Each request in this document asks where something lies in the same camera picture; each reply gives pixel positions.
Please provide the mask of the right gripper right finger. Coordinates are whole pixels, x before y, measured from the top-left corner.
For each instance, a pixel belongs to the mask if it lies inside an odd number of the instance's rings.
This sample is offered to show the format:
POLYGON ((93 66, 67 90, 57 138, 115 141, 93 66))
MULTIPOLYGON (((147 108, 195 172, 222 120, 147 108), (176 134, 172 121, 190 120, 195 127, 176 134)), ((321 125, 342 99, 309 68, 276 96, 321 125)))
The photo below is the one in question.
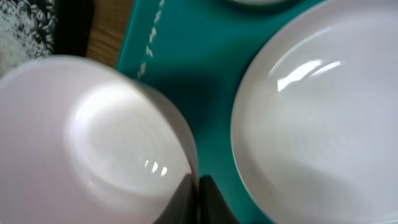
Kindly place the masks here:
POLYGON ((200 223, 239 224, 210 175, 200 178, 200 223))

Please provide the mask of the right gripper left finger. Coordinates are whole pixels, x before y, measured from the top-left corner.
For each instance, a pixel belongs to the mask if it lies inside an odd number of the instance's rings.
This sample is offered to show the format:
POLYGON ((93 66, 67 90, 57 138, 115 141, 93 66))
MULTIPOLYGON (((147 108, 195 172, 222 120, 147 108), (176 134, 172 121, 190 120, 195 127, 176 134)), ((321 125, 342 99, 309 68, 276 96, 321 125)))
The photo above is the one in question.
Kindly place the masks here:
POLYGON ((197 191, 187 174, 154 224, 197 224, 197 191))

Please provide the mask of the pink bowl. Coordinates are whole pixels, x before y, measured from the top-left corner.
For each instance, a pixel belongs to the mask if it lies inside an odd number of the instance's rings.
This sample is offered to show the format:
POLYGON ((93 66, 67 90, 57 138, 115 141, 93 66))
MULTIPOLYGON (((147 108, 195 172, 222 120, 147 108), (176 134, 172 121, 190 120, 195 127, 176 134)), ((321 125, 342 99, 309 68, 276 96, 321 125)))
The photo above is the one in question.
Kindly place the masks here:
POLYGON ((1 78, 1 223, 154 223, 185 175, 193 134, 163 94, 80 57, 1 78))

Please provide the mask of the cream green bowl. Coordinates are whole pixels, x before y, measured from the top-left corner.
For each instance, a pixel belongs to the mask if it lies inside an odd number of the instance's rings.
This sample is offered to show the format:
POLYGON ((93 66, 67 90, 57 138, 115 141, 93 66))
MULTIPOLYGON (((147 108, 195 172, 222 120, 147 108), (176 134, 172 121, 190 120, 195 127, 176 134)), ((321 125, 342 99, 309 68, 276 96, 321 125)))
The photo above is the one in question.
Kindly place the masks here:
POLYGON ((239 4, 252 5, 252 6, 265 6, 271 4, 280 4, 285 0, 230 0, 239 4))

